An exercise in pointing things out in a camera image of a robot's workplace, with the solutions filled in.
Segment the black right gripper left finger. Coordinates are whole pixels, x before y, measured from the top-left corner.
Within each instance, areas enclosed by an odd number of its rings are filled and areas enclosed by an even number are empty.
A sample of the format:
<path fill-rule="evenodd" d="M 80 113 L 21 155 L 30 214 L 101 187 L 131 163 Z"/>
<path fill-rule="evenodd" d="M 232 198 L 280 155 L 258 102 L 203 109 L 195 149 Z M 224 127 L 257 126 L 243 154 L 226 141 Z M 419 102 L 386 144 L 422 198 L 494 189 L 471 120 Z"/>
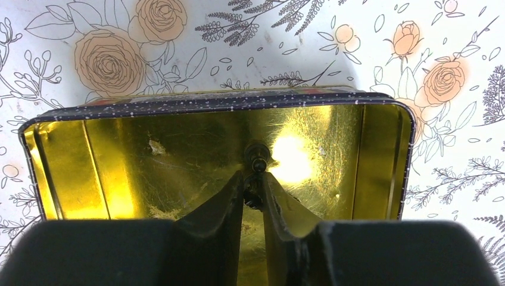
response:
<path fill-rule="evenodd" d="M 2 285 L 236 285 L 244 176 L 183 218 L 52 220 L 34 226 Z"/>

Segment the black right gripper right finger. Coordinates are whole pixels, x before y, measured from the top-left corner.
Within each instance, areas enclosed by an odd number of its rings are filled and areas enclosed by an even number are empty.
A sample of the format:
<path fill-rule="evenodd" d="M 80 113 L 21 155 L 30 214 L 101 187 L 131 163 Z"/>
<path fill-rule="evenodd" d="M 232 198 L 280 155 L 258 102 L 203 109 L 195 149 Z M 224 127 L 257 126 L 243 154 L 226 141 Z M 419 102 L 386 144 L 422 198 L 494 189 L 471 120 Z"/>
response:
<path fill-rule="evenodd" d="M 468 231 L 447 221 L 321 220 L 261 176 L 270 285 L 497 285 Z"/>

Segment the black pawn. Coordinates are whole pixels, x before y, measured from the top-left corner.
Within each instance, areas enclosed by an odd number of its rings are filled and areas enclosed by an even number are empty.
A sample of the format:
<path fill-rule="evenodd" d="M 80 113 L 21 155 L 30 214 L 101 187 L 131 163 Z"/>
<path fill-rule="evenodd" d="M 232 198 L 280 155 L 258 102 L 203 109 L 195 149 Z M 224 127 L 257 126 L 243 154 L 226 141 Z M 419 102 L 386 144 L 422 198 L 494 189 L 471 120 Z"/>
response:
<path fill-rule="evenodd" d="M 266 172 L 271 158 L 269 148 L 261 141 L 250 142 L 244 151 L 244 204 L 261 211 L 263 200 L 260 194 L 261 177 Z"/>

